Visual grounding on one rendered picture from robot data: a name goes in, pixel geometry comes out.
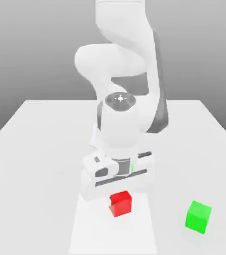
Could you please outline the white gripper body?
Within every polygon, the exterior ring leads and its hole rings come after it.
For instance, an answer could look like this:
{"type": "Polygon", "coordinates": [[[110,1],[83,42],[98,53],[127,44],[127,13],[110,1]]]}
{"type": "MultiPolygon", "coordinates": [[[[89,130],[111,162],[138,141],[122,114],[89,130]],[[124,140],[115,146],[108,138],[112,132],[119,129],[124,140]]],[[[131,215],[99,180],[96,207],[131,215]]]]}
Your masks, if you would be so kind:
{"type": "Polygon", "coordinates": [[[86,201],[146,189],[155,179],[155,158],[150,151],[139,153],[135,164],[129,159],[112,160],[99,152],[84,158],[83,164],[80,194],[86,201]]]}

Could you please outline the small red cube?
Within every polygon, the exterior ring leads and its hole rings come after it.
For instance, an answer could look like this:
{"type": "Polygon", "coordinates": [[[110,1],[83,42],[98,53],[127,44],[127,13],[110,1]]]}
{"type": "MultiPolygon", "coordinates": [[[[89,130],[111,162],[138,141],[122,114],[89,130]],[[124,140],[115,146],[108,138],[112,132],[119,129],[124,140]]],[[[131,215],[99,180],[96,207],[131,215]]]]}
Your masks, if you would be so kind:
{"type": "Polygon", "coordinates": [[[114,217],[130,213],[132,210],[132,197],[128,191],[122,191],[110,196],[109,209],[114,217]]]}

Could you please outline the small green cube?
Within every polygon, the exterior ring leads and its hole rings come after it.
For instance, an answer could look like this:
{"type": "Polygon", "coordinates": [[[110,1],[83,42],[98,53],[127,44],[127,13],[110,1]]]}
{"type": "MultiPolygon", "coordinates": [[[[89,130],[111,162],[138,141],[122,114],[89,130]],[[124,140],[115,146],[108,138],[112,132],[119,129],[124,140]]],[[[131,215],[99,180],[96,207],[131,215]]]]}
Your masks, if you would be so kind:
{"type": "Polygon", "coordinates": [[[193,200],[186,214],[185,227],[204,234],[211,210],[210,206],[193,200]]]}

